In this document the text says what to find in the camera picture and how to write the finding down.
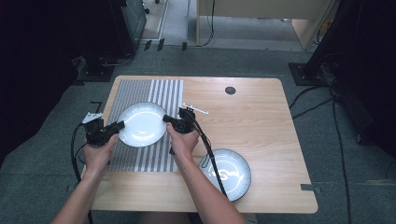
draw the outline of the striped mat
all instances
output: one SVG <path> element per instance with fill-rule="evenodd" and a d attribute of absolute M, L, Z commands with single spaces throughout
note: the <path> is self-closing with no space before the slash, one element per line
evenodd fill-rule
<path fill-rule="evenodd" d="M 140 102 L 160 105 L 166 114 L 176 118 L 182 104 L 183 80 L 122 79 L 116 93 L 107 124 L 118 119 L 123 110 Z M 175 172 L 177 166 L 168 153 L 170 136 L 148 147 L 130 147 L 119 141 L 113 148 L 112 172 Z"/>

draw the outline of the wooden table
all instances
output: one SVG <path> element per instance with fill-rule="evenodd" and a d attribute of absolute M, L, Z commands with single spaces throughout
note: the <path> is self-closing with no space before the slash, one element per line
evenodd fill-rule
<path fill-rule="evenodd" d="M 216 0 L 214 16 L 292 19 L 291 24 L 302 48 L 308 49 L 334 2 L 335 0 Z M 197 45 L 200 39 L 200 17 L 212 15 L 212 4 L 213 0 L 197 0 Z"/>
<path fill-rule="evenodd" d="M 196 113 L 212 148 L 241 154 L 251 169 L 247 194 L 234 205 L 242 213 L 315 213 L 318 210 L 282 84 L 275 78 L 117 77 L 103 118 L 110 113 L 121 79 L 183 79 L 183 102 L 209 111 Z M 225 88 L 236 89 L 233 95 Z M 198 164 L 202 141 L 193 152 Z M 179 172 L 108 173 L 92 209 L 196 212 Z"/>

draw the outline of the black cable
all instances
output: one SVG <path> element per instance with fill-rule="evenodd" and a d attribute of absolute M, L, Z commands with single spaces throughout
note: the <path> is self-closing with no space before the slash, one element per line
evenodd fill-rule
<path fill-rule="evenodd" d="M 319 44 L 320 44 L 320 41 L 321 41 L 321 39 L 320 39 L 320 29 L 323 27 L 323 25 L 324 25 L 325 22 L 326 22 L 326 21 L 324 21 L 324 22 L 320 25 L 320 28 L 318 29 L 318 32 L 317 32 L 317 40 L 316 40 L 316 41 L 315 41 L 315 40 L 313 41 L 314 44 L 316 44 L 316 45 L 319 45 Z M 327 32 L 329 31 L 330 25 L 331 25 L 330 20 L 327 20 L 326 32 L 325 32 L 324 34 L 327 34 Z"/>
<path fill-rule="evenodd" d="M 307 88 L 307 89 L 301 91 L 301 92 L 294 98 L 294 101 L 289 105 L 289 109 L 291 109 L 291 108 L 295 105 L 295 103 L 297 102 L 298 98 L 300 98 L 300 96 L 302 96 L 304 93 L 306 93 L 306 92 L 308 92 L 308 91 L 315 90 L 315 89 L 317 89 L 317 88 L 322 88 L 322 87 L 326 87 L 326 86 L 314 86 L 314 87 L 310 87 L 310 88 Z"/>
<path fill-rule="evenodd" d="M 385 178 L 386 178 L 386 179 L 389 178 L 389 170 L 390 170 L 390 167 L 392 167 L 395 163 L 396 163 L 396 160 L 393 160 L 393 162 L 391 162 L 391 163 L 388 165 L 387 172 L 385 173 Z"/>
<path fill-rule="evenodd" d="M 216 165 L 215 155 L 213 154 L 212 147 L 211 147 L 211 144 L 210 144 L 210 140 L 209 140 L 209 138 L 207 138 L 207 136 L 206 136 L 206 135 L 204 134 L 204 132 L 202 131 L 201 126 L 199 125 L 199 123 L 197 122 L 197 120 L 196 120 L 189 112 L 187 112 L 186 114 L 189 115 L 190 119 L 192 119 L 192 121 L 195 123 L 196 128 L 198 129 L 198 130 L 197 130 L 197 131 L 198 131 L 198 134 L 200 134 L 200 136 L 201 136 L 201 138 L 202 138 L 202 141 L 203 141 L 203 143 L 204 143 L 204 145 L 205 145 L 205 148 L 206 148 L 206 151 L 207 151 L 207 155 L 209 156 L 209 159 L 210 159 L 211 162 L 212 162 L 213 170 L 215 171 L 216 179 L 218 180 L 221 193 L 222 193 L 225 197 L 228 198 L 227 192 L 225 191 L 224 186 L 223 186 L 223 184 L 222 184 L 222 182 L 221 182 L 221 178 L 220 178 L 220 175 L 219 175 L 218 166 Z"/>
<path fill-rule="evenodd" d="M 347 221 L 348 224 L 352 223 L 352 217 L 350 215 L 350 200 L 349 200 L 349 185 L 347 182 L 347 171 L 346 171 L 346 164 L 345 164 L 345 158 L 344 158 L 344 146 L 343 146 L 343 141 L 341 138 L 340 130 L 338 127 L 338 121 L 335 113 L 335 102 L 336 99 L 333 98 L 332 100 L 332 116 L 334 118 L 334 124 L 335 124 L 335 129 L 337 131 L 337 136 L 338 136 L 338 142 L 340 144 L 340 150 L 341 150 L 341 164 L 343 168 L 343 178 L 344 178 L 344 183 L 346 187 L 346 211 L 347 211 Z"/>
<path fill-rule="evenodd" d="M 206 43 L 204 43 L 203 45 L 197 45 L 196 47 L 204 47 L 206 45 L 208 45 L 212 40 L 213 37 L 215 35 L 215 28 L 213 25 L 213 18 L 215 16 L 215 4 L 216 4 L 216 0 L 213 0 L 213 4 L 212 4 L 212 15 L 211 15 L 211 24 L 210 24 L 210 36 L 207 39 Z"/>
<path fill-rule="evenodd" d="M 337 82 L 337 79 L 333 80 L 332 83 L 329 86 L 329 94 L 332 96 L 332 98 L 334 98 L 334 100 L 339 101 L 340 96 L 338 95 L 337 92 L 333 92 L 333 87 L 334 84 Z"/>
<path fill-rule="evenodd" d="M 130 54 L 129 58 L 123 62 L 123 63 L 103 63 L 102 66 L 107 67 L 107 66 L 122 66 L 125 65 L 126 63 L 128 63 L 129 61 L 131 61 L 131 59 L 134 57 L 133 54 Z"/>
<path fill-rule="evenodd" d="M 334 70 L 334 66 L 331 66 L 330 64 L 328 64 L 327 61 L 324 61 L 321 65 L 321 69 L 322 69 L 322 74 L 323 74 L 323 79 L 327 82 L 327 83 L 331 83 L 333 82 L 336 77 L 334 76 L 335 70 Z"/>
<path fill-rule="evenodd" d="M 98 107 L 96 107 L 95 113 L 96 114 L 99 113 L 99 109 L 102 106 L 102 102 L 100 102 L 100 101 L 91 101 L 91 104 L 97 104 L 98 105 Z"/>
<path fill-rule="evenodd" d="M 314 110 L 314 109 L 320 107 L 321 105 L 326 105 L 326 104 L 329 103 L 331 100 L 332 100 L 332 98 L 330 98 L 330 99 L 328 99 L 328 100 L 326 100 L 326 101 L 324 101 L 324 102 L 322 102 L 322 103 L 320 103 L 320 104 L 318 104 L 318 105 L 315 105 L 314 107 L 311 107 L 311 108 L 305 110 L 304 112 L 301 112 L 300 114 L 294 115 L 292 118 L 293 118 L 293 119 L 297 119 L 297 118 L 299 118 L 300 116 L 302 116 L 302 115 L 308 113 L 309 111 Z"/>
<path fill-rule="evenodd" d="M 78 183 L 81 181 L 81 176 L 79 174 L 76 156 L 79 153 L 79 151 L 82 150 L 87 145 L 87 143 L 84 143 L 84 145 L 82 147 L 80 147 L 76 153 L 74 152 L 74 144 L 75 144 L 77 131 L 82 125 L 83 124 L 80 123 L 80 124 L 78 124 L 76 126 L 75 130 L 73 131 L 72 141 L 71 141 L 71 144 L 70 144 L 70 147 L 71 147 L 71 149 L 70 149 L 71 161 L 72 161 L 73 170 L 75 172 L 75 175 L 76 175 L 76 178 L 78 180 Z M 90 222 L 90 224 L 93 224 L 93 218 L 92 218 L 91 210 L 88 212 L 88 221 Z"/>

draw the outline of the person's right hand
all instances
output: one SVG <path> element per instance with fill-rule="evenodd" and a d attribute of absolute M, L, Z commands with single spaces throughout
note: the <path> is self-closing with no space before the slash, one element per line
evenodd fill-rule
<path fill-rule="evenodd" d="M 171 135 L 171 145 L 175 151 L 175 157 L 179 160 L 192 161 L 192 152 L 198 144 L 198 132 L 194 130 L 191 133 L 178 133 L 171 123 L 166 123 L 166 131 Z"/>
<path fill-rule="evenodd" d="M 107 171 L 107 163 L 111 161 L 111 150 L 119 141 L 119 135 L 113 134 L 106 144 L 101 147 L 85 146 L 84 153 L 86 172 L 84 176 L 93 175 L 102 178 Z"/>

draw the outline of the white plate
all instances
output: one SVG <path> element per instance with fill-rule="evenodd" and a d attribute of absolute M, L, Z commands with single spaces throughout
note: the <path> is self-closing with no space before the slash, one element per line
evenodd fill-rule
<path fill-rule="evenodd" d="M 228 199 L 233 202 L 246 194 L 251 182 L 251 172 L 248 163 L 238 153 L 225 148 L 213 150 L 221 183 L 227 193 Z M 216 179 L 212 162 L 206 155 L 201 159 L 199 167 L 210 182 L 218 189 L 219 182 Z"/>
<path fill-rule="evenodd" d="M 147 147 L 160 140 L 166 131 L 163 122 L 165 110 L 150 102 L 138 103 L 126 108 L 119 116 L 125 128 L 120 130 L 120 140 L 131 147 Z"/>

